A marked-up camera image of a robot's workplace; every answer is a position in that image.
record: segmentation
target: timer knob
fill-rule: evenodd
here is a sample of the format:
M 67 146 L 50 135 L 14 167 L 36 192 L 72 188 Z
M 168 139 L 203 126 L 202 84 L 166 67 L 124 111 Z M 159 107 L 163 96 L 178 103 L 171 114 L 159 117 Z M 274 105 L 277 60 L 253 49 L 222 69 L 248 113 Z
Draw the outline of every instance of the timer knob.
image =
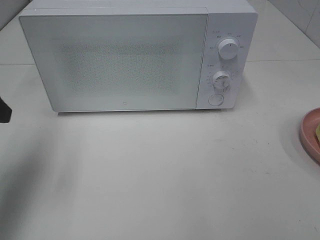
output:
M 231 76 L 226 71 L 218 71 L 212 77 L 214 91 L 217 94 L 225 93 L 230 89 Z
M 239 49 L 239 43 L 234 38 L 226 38 L 222 40 L 218 45 L 218 51 L 224 60 L 230 60 L 237 56 Z

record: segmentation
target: white countertop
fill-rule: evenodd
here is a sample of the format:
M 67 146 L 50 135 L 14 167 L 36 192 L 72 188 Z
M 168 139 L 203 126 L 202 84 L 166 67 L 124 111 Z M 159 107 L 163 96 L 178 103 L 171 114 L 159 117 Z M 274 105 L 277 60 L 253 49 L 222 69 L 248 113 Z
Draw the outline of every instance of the white countertop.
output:
M 267 3 L 232 110 L 51 110 L 17 18 L 0 32 L 1 240 L 319 240 L 299 141 L 320 49 Z

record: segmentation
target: pink plate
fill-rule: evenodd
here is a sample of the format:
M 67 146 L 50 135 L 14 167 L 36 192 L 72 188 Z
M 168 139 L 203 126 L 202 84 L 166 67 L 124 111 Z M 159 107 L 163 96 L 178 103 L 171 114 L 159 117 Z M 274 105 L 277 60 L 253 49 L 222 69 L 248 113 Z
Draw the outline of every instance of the pink plate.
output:
M 316 128 L 320 124 L 320 108 L 308 112 L 302 119 L 300 140 L 306 151 L 320 163 L 320 143 Z

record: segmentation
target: microwave oven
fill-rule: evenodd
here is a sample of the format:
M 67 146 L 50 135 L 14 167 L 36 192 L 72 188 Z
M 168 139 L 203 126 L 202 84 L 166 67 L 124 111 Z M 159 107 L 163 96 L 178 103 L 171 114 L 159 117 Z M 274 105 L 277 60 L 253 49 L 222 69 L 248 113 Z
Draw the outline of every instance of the microwave oven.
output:
M 33 0 L 19 21 L 57 112 L 229 109 L 246 0 Z

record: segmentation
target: black object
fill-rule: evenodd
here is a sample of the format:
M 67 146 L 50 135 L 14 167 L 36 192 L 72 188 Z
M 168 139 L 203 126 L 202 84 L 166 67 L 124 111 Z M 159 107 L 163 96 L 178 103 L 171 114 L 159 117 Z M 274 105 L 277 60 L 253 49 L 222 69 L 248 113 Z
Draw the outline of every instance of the black object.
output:
M 0 123 L 10 122 L 12 109 L 0 97 Z

